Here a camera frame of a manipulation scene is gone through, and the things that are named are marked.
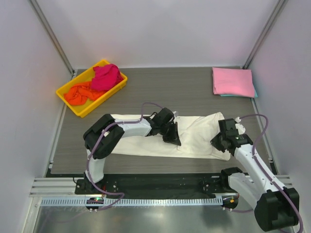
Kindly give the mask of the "white t shirt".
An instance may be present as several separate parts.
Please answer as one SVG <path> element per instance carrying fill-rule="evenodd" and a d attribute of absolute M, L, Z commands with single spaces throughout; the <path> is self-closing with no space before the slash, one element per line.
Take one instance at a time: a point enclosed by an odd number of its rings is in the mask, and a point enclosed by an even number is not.
<path fill-rule="evenodd" d="M 178 116 L 178 135 L 181 146 L 165 143 L 162 136 L 133 136 L 122 138 L 113 150 L 114 154 L 218 159 L 228 161 L 229 152 L 221 152 L 215 149 L 210 141 L 219 130 L 219 120 L 223 120 L 221 112 L 208 116 Z"/>

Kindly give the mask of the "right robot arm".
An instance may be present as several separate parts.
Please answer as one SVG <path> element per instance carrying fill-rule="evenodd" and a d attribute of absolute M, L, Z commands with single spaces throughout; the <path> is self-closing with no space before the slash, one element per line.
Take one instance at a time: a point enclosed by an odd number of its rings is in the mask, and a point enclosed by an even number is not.
<path fill-rule="evenodd" d="M 237 167 L 223 169 L 219 186 L 225 192 L 235 190 L 248 202 L 263 231 L 298 225 L 299 232 L 303 232 L 298 192 L 294 188 L 287 188 L 269 170 L 246 134 L 227 136 L 218 133 L 211 144 L 217 150 L 230 152 L 247 170 L 248 174 L 245 175 Z"/>

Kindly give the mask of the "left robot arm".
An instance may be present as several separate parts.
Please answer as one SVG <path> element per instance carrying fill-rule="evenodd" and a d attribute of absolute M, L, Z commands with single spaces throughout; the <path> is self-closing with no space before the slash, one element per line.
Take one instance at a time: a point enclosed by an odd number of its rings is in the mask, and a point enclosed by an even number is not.
<path fill-rule="evenodd" d="M 88 152 L 85 171 L 86 188 L 98 194 L 103 188 L 104 164 L 122 138 L 161 135 L 165 143 L 181 146 L 178 124 L 173 112 L 154 112 L 139 119 L 120 120 L 105 114 L 85 134 L 83 139 Z"/>

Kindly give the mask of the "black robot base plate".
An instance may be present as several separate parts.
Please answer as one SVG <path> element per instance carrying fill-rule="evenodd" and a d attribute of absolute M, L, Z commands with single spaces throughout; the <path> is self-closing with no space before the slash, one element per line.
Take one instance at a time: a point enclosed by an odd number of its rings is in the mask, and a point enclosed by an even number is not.
<path fill-rule="evenodd" d="M 87 176 L 76 182 L 76 194 L 100 194 L 101 190 L 110 195 L 124 193 L 128 199 L 236 192 L 221 173 L 105 174 L 97 182 Z"/>

